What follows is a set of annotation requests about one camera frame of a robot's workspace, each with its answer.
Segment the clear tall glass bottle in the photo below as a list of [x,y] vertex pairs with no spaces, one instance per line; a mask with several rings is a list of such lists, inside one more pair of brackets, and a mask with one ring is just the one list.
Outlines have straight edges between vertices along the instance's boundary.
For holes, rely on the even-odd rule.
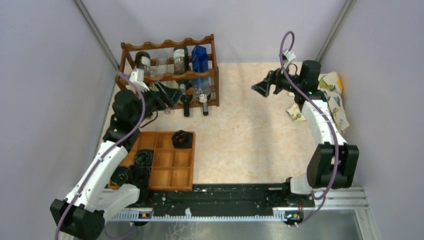
[[162,77],[168,72],[168,55],[165,51],[158,53],[156,57],[156,77]]

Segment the clear square glass bottle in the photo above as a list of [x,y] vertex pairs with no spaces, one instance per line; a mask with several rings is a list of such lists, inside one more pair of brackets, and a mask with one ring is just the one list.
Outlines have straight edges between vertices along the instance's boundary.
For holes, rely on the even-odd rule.
[[167,115],[170,114],[171,113],[171,108],[170,107],[165,108],[164,109],[164,113],[167,114]]

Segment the green wine bottle dark label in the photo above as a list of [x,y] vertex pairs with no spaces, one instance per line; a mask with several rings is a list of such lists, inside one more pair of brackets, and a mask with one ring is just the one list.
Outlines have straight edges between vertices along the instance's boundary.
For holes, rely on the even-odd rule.
[[201,98],[199,99],[199,102],[202,104],[202,114],[204,116],[209,115],[209,105],[208,101],[211,99],[211,95],[201,95]]

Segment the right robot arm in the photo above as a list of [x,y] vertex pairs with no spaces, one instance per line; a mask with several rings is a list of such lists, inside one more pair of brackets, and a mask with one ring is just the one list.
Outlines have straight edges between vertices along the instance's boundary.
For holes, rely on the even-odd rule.
[[252,85],[252,90],[268,97],[271,86],[273,94],[281,91],[294,93],[294,101],[307,120],[316,143],[316,149],[308,163],[306,172],[288,178],[288,188],[282,191],[281,199],[287,206],[295,206],[302,195],[314,189],[349,188],[359,159],[359,149],[350,145],[337,130],[329,110],[330,99],[319,89],[321,64],[315,60],[302,62],[300,73],[289,79],[280,68],[270,70],[266,77]]

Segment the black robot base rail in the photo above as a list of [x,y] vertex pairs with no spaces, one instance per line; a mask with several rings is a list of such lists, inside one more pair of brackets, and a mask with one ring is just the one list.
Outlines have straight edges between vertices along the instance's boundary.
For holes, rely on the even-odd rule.
[[310,195],[289,191],[284,183],[194,184],[191,191],[145,190],[131,207],[153,207],[155,217],[182,217],[189,210],[193,217],[271,216],[274,208],[310,208]]

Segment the tall green wine bottle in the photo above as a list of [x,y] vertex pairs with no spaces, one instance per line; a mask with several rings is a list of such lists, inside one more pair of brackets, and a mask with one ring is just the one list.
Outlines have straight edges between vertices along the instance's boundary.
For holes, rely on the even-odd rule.
[[[174,75],[183,75],[188,71],[189,62],[188,62],[188,48],[186,46],[175,47],[173,49],[173,66],[174,66]],[[182,101],[184,102],[186,97],[186,80],[179,79],[176,80],[179,89],[182,91],[183,97]]]

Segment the dark bottle brown label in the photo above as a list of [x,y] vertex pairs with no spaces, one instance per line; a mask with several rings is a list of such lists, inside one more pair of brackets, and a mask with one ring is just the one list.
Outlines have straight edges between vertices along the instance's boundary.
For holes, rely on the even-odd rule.
[[139,51],[135,54],[135,68],[144,70],[144,76],[151,77],[151,56],[146,51]]

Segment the green wine bottle white label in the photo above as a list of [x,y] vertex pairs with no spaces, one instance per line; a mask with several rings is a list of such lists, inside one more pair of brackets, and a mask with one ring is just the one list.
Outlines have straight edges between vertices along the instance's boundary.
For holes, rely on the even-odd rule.
[[180,101],[183,105],[183,116],[189,117],[190,116],[190,102],[193,100],[193,96],[191,94],[187,95],[186,92],[183,93],[183,95],[180,98]]

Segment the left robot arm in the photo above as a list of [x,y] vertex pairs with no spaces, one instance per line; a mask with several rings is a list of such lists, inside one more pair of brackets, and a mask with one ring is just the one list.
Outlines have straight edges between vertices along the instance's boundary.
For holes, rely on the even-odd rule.
[[124,88],[114,95],[113,115],[97,154],[66,197],[55,199],[50,205],[56,240],[61,232],[82,240],[96,240],[106,223],[124,208],[149,203],[150,193],[130,183],[117,190],[104,189],[140,136],[143,120],[154,111],[173,107],[184,94],[160,81],[154,85],[156,90],[143,82],[136,83],[132,85],[134,90]]

